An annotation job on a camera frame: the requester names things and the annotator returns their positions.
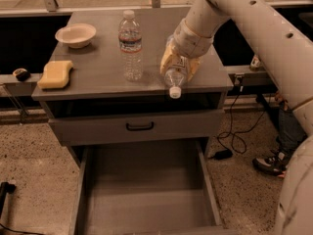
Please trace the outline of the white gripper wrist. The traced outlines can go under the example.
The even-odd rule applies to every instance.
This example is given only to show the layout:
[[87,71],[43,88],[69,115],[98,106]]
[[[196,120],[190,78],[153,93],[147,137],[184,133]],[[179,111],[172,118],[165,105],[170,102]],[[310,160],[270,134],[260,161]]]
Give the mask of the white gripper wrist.
[[201,59],[213,43],[213,37],[204,37],[197,35],[188,28],[187,22],[183,19],[176,27],[173,34],[173,43],[166,45],[164,54],[160,63],[160,73],[165,75],[168,67],[172,64],[172,60],[176,54],[189,58],[188,80],[191,80],[197,73]]

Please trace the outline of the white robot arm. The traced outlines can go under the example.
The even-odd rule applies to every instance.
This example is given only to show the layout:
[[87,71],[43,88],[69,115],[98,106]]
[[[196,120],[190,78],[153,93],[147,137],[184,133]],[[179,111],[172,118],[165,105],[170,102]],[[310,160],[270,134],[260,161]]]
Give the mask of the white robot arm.
[[214,34],[231,19],[307,138],[291,156],[276,214],[275,235],[313,235],[313,43],[263,0],[196,0],[165,47],[160,71],[173,60],[206,54]]

